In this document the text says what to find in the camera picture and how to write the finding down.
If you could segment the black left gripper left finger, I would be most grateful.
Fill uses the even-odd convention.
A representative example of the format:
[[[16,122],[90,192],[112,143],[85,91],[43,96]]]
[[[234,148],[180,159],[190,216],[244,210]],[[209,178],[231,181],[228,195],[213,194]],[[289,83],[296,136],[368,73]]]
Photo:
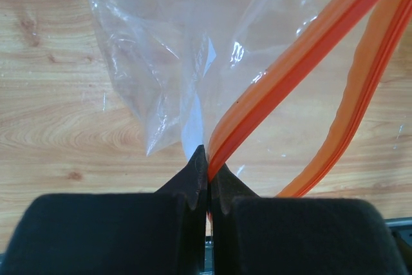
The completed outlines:
[[[24,212],[2,274],[198,274],[205,265],[207,159],[153,193],[44,194]]]

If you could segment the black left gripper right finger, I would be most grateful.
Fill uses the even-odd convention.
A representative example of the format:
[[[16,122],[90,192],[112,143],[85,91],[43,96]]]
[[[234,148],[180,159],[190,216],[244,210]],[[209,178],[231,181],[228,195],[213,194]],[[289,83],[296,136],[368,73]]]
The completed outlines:
[[[209,190],[216,274],[409,272],[367,201],[261,197],[227,167]]]

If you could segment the clear zip top bag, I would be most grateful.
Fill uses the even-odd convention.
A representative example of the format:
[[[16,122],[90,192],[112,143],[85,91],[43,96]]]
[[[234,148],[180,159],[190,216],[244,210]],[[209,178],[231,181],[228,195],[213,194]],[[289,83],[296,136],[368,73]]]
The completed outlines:
[[[115,91],[147,154],[204,145],[277,196],[345,152],[411,19],[411,0],[89,0]]]

